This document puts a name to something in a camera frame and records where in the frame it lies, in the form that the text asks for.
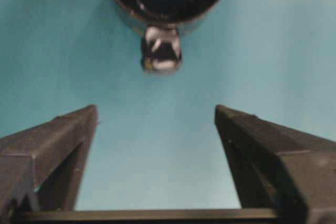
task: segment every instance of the black mug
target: black mug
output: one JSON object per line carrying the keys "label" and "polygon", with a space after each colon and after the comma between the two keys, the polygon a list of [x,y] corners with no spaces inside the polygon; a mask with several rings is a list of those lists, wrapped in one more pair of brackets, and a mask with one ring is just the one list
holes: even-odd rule
{"label": "black mug", "polygon": [[146,72],[175,72],[182,63],[180,36],[193,31],[219,0],[115,0],[118,13],[142,39]]}

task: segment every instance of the teal background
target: teal background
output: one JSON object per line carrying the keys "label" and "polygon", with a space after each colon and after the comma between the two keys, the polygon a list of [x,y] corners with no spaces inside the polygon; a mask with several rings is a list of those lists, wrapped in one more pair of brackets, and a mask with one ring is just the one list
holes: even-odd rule
{"label": "teal background", "polygon": [[112,0],[0,0],[0,136],[94,103],[77,209],[239,207],[215,105],[335,140],[335,17],[335,0],[222,0],[156,77]]}

